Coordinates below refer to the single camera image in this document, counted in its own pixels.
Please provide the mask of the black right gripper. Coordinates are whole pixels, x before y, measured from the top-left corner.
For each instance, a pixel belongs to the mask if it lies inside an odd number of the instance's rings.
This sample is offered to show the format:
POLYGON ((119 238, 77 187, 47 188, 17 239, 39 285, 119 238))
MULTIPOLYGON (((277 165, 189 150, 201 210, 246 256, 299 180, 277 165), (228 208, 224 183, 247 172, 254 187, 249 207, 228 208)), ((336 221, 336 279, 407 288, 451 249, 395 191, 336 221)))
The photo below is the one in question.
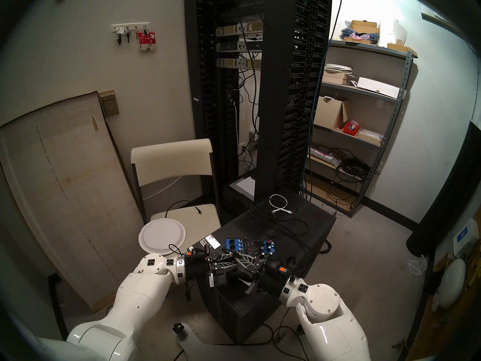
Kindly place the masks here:
POLYGON ((292 276, 292 269, 285 267, 276 253, 268 253, 263 258, 241 252, 237 254, 235 262, 238 271, 251 278, 247 294, 256 289, 268 294, 280 294, 292 276))

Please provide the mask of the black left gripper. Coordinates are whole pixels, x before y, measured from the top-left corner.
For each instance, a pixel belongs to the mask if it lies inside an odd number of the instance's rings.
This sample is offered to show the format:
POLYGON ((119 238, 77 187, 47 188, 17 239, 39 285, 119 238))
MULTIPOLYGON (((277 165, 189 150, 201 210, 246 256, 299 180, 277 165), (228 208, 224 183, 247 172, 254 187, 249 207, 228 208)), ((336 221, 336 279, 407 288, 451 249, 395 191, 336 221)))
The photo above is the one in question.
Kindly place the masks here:
POLYGON ((185 286, 191 287, 199 276, 207 278, 213 287, 213 272, 229 272, 239 268, 235 260, 238 252, 230 249, 210 249, 209 251, 186 251, 184 254, 185 286))

